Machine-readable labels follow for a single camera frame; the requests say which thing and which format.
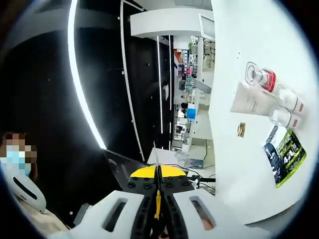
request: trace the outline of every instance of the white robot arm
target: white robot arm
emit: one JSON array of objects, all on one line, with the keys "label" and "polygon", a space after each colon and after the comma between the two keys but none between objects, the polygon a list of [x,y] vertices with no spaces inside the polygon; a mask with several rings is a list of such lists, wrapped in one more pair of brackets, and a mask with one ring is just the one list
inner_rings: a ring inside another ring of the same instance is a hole
[{"label": "white robot arm", "polygon": [[[156,167],[152,167],[133,173],[123,192],[114,191],[91,206],[78,226],[49,238],[159,238],[164,229],[161,222],[170,239],[271,237],[265,230],[240,224],[224,204],[204,189],[194,190],[183,171],[161,166],[158,178]],[[211,225],[209,229],[203,220]]]}]

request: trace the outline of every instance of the black cable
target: black cable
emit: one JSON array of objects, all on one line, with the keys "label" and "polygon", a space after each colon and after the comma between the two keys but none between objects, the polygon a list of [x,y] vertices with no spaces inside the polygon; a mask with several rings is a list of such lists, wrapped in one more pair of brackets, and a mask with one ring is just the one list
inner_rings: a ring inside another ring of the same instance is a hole
[{"label": "black cable", "polygon": [[203,160],[205,160],[206,156],[207,156],[207,139],[205,139],[205,148],[206,148],[206,154]]},{"label": "black cable", "polygon": [[190,169],[188,169],[188,168],[184,168],[184,167],[182,167],[182,166],[180,166],[180,165],[178,165],[178,164],[163,164],[163,165],[177,166],[177,167],[182,168],[182,169],[185,169],[185,170],[187,170],[187,171],[191,171],[191,172],[193,172],[193,173],[196,173],[199,177],[204,178],[203,176],[201,176],[201,175],[200,175],[199,173],[197,173],[196,171],[190,170]]},{"label": "black cable", "polygon": [[210,167],[213,167],[213,166],[215,166],[215,164],[213,164],[213,165],[210,165],[210,166],[207,166],[207,167],[199,168],[199,169],[210,168]]},{"label": "black cable", "polygon": [[206,187],[208,187],[208,188],[210,188],[210,189],[214,189],[214,188],[212,188],[212,187],[209,187],[207,184],[204,184],[204,183],[201,183],[201,182],[199,182],[199,184],[205,185]]}]

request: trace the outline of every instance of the sticker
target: sticker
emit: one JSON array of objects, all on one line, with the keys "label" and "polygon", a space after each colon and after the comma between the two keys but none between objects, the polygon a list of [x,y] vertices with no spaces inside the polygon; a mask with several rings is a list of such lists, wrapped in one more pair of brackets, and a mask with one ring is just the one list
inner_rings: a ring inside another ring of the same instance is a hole
[{"label": "sticker", "polygon": [[239,126],[237,127],[237,136],[243,138],[245,135],[245,129],[246,129],[246,124],[240,123]]},{"label": "sticker", "polygon": [[270,136],[272,139],[269,141],[268,138],[264,146],[277,188],[297,171],[307,156],[294,132],[291,129],[286,132],[284,130],[282,127]]},{"label": "sticker", "polygon": [[299,112],[301,112],[304,108],[304,104],[300,104]]},{"label": "sticker", "polygon": [[293,123],[293,127],[295,127],[295,126],[296,126],[297,122],[298,122],[298,120],[297,120],[297,119],[295,119],[295,121],[294,121],[294,123]]}]

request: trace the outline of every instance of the small label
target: small label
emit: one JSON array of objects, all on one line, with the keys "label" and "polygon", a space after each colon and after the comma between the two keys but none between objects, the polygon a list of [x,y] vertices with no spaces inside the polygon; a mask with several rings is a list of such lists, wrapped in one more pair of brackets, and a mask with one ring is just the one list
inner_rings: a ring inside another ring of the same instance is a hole
[{"label": "small label", "polygon": [[254,101],[253,104],[251,105],[251,108],[250,108],[251,112],[255,112],[255,110],[256,110],[256,104],[257,104],[257,102]]},{"label": "small label", "polygon": [[276,135],[277,130],[278,130],[278,126],[275,125],[274,128],[273,128],[273,130],[271,131],[270,135],[268,136],[268,139],[266,140],[266,144],[267,144],[267,143],[270,143],[270,142],[273,140],[273,138],[274,138],[275,135]]},{"label": "small label", "polygon": [[303,110],[303,108],[304,108],[304,104],[301,104],[300,108],[299,108],[299,112],[301,112]]},{"label": "small label", "polygon": [[294,123],[293,123],[293,127],[295,127],[297,125],[298,120],[295,119]]},{"label": "small label", "polygon": [[244,134],[245,134],[245,129],[246,129],[246,124],[245,123],[240,123],[238,128],[237,128],[237,136],[243,138]]}]

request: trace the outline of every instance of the blue face mask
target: blue face mask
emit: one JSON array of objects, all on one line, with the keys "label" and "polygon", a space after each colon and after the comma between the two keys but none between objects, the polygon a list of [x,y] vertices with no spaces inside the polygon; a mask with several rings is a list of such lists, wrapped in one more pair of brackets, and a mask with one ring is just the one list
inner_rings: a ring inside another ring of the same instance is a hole
[{"label": "blue face mask", "polygon": [[19,164],[19,170],[24,171],[26,176],[30,175],[31,164],[25,163],[25,152],[19,151],[17,145],[6,146],[6,162]]}]

